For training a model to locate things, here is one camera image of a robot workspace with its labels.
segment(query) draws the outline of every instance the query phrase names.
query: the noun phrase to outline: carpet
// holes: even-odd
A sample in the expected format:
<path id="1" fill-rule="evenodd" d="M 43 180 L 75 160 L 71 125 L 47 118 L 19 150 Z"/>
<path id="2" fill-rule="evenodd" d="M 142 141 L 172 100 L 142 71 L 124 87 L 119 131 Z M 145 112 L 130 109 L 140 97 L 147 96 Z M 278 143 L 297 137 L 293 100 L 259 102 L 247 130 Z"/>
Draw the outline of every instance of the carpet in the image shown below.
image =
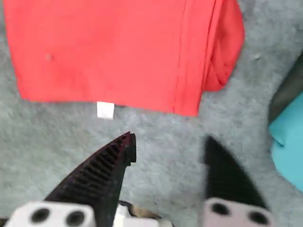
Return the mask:
<path id="1" fill-rule="evenodd" d="M 267 110 L 303 49 L 302 0 L 240 0 L 246 42 L 220 92 L 204 93 L 198 118 L 117 107 L 98 119 L 93 103 L 21 100 L 0 15 L 0 214 L 43 199 L 74 167 L 120 134 L 137 136 L 137 163 L 127 168 L 121 199 L 195 226 L 206 166 L 206 134 L 230 147 L 267 200 L 278 227 L 303 222 L 303 194 L 270 158 Z"/>

